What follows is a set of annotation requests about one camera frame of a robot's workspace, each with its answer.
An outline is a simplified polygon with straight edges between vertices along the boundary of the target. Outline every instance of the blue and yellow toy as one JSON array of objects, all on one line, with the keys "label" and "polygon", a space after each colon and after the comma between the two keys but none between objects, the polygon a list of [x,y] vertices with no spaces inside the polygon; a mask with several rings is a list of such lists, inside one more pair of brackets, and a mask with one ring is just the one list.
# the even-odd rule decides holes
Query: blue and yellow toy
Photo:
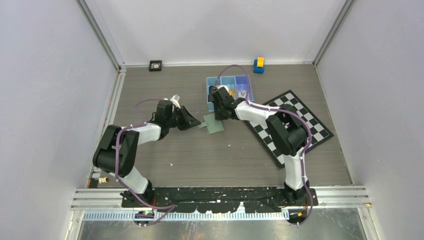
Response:
[{"label": "blue and yellow toy", "polygon": [[265,60],[263,57],[258,57],[253,62],[253,72],[256,74],[263,74],[265,71]]}]

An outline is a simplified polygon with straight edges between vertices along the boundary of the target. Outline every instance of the white wall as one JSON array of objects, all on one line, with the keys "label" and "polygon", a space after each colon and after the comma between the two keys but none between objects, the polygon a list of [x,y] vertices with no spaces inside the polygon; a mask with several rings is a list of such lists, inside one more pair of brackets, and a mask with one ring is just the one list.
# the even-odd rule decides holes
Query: white wall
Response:
[{"label": "white wall", "polygon": [[146,65],[311,63],[345,0],[87,2],[116,55]]},{"label": "white wall", "polygon": [[0,234],[61,240],[116,71],[74,0],[0,3]]},{"label": "white wall", "polygon": [[423,239],[424,1],[358,0],[318,65],[383,239]]}]

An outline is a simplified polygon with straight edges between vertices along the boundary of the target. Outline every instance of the black box with white circle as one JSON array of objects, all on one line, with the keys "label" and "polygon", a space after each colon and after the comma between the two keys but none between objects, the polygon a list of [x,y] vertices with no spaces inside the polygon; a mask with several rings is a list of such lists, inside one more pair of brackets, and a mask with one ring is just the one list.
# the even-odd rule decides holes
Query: black box with white circle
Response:
[{"label": "black box with white circle", "polygon": [[162,70],[162,60],[154,60],[150,61],[150,64],[148,65],[148,70],[150,72],[159,72]]}]

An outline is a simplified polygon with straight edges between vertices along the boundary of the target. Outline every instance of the blue tray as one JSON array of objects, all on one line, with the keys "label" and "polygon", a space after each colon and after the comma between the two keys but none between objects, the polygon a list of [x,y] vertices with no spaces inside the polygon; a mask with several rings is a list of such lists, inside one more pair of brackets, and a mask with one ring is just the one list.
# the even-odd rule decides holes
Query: blue tray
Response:
[{"label": "blue tray", "polygon": [[[207,109],[209,112],[214,111],[214,104],[208,101],[209,96],[209,87],[215,85],[216,76],[211,76],[206,78],[206,102]],[[218,82],[218,85],[225,85],[230,90],[230,95],[233,96],[234,99],[245,98],[246,92],[248,90],[248,80],[245,75],[242,76],[221,76]],[[253,93],[252,93],[252,85],[249,81],[249,101],[254,102]]]}]

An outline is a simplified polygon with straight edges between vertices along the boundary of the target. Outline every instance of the reflective metal surface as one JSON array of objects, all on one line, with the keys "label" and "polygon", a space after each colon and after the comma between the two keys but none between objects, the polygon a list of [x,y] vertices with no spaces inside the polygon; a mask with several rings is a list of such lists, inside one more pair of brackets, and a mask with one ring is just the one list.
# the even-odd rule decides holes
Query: reflective metal surface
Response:
[{"label": "reflective metal surface", "polygon": [[131,221],[84,221],[80,240],[362,240],[357,208],[314,209],[297,228],[281,220],[161,222],[144,228]]}]

